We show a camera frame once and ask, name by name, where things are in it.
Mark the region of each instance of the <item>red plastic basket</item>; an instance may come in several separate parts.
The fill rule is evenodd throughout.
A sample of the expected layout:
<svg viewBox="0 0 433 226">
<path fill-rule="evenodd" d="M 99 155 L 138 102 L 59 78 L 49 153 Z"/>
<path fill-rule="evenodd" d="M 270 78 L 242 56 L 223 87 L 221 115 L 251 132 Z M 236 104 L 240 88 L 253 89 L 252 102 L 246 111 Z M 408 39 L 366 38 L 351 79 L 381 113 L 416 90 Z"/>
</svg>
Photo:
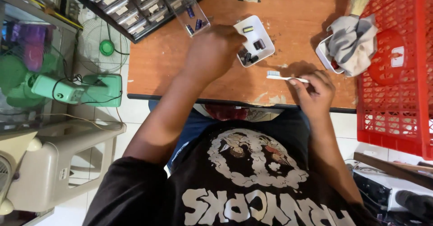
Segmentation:
<svg viewBox="0 0 433 226">
<path fill-rule="evenodd" d="M 358 140 L 433 160 L 433 0 L 371 0 L 378 52 L 358 76 Z"/>
</svg>

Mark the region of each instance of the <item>small white tray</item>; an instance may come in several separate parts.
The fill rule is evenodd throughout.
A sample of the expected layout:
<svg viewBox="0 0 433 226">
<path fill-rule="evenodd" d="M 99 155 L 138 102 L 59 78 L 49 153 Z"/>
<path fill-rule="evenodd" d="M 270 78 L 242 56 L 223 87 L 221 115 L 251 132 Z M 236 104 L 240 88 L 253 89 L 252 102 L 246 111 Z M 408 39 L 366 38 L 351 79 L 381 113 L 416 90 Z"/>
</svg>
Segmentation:
<svg viewBox="0 0 433 226">
<path fill-rule="evenodd" d="M 246 27 L 252 26 L 254 28 L 253 31 L 243 33 L 243 29 Z M 248 41 L 244 42 L 243 45 L 248 50 L 248 52 L 251 53 L 251 56 L 258 56 L 258 60 L 254 63 L 247 62 L 246 65 L 242 64 L 241 58 L 239 55 L 236 55 L 241 62 L 242 66 L 245 68 L 248 68 L 250 66 L 253 66 L 257 62 L 265 59 L 266 57 L 269 57 L 275 53 L 275 46 L 271 41 L 271 38 L 269 37 L 268 33 L 265 30 L 265 27 L 263 26 L 260 19 L 257 17 L 257 15 L 250 16 L 243 21 L 239 22 L 238 24 L 234 25 L 234 27 L 238 30 L 239 34 L 244 35 Z M 259 39 L 263 40 L 263 43 L 265 44 L 266 48 L 261 50 L 256 50 L 253 43 L 258 41 Z"/>
<path fill-rule="evenodd" d="M 325 68 L 327 68 L 328 70 L 336 74 L 341 74 L 344 72 L 344 69 L 341 67 L 338 69 L 334 69 L 334 67 L 332 67 L 331 64 L 333 57 L 329 55 L 329 50 L 328 50 L 328 44 L 329 41 L 331 41 L 331 37 L 332 35 L 330 35 L 325 40 L 319 43 L 319 46 L 317 46 L 316 48 L 316 54 L 317 56 L 319 56 L 319 59 L 322 61 L 322 64 L 325 66 Z"/>
</svg>

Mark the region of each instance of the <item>toothbrush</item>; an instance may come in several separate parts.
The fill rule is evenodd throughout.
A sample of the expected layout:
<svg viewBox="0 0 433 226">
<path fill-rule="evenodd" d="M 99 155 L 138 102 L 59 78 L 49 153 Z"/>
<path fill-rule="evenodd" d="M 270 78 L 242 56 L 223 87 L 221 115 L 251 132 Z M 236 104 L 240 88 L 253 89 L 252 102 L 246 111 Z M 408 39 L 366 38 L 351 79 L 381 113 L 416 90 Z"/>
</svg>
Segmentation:
<svg viewBox="0 0 433 226">
<path fill-rule="evenodd" d="M 268 78 L 268 79 L 283 79 L 283 80 L 297 79 L 303 83 L 310 83 L 310 81 L 306 80 L 306 79 L 295 78 L 295 77 L 281 77 L 279 71 L 272 71 L 272 70 L 268 70 L 268 76 L 266 78 Z"/>
</svg>

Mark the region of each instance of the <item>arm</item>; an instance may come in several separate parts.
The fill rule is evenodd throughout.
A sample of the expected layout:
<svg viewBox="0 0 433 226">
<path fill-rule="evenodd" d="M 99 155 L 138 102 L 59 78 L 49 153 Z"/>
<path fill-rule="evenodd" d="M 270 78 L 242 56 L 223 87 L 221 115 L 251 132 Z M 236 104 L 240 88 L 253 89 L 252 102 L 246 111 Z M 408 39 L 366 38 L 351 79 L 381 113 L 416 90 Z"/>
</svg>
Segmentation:
<svg viewBox="0 0 433 226">
<path fill-rule="evenodd" d="M 194 37 L 185 68 L 127 146 L 123 157 L 165 165 L 202 91 L 231 67 L 246 38 L 232 26 L 217 25 Z"/>
<path fill-rule="evenodd" d="M 361 194 L 351 177 L 337 145 L 329 108 L 335 95 L 331 78 L 323 70 L 301 76 L 308 79 L 315 92 L 308 93 L 300 81 L 291 80 L 300 99 L 300 107 L 310 121 L 311 141 L 308 147 L 309 164 L 322 175 L 349 203 L 363 204 Z"/>
</svg>

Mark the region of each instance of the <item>graphic print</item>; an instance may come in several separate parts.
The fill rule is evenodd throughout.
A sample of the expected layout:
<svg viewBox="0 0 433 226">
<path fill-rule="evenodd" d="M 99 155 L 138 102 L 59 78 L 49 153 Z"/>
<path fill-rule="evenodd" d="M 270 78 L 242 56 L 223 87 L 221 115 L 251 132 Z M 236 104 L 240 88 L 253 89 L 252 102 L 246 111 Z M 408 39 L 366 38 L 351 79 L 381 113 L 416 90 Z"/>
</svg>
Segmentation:
<svg viewBox="0 0 433 226">
<path fill-rule="evenodd" d="M 230 150 L 230 155 L 224 152 L 227 149 Z M 252 130 L 231 129 L 219 134 L 212 141 L 207 153 L 209 160 L 215 164 L 216 171 L 238 186 L 250 187 L 259 184 L 277 188 L 290 186 L 298 189 L 299 183 L 305 182 L 308 177 L 306 171 L 299 169 L 295 160 L 288 155 L 284 146 L 273 138 Z M 227 165 L 224 156 L 232 156 L 227 157 L 230 160 L 248 159 L 249 162 L 252 160 L 254 174 L 246 176 L 234 171 Z"/>
</svg>

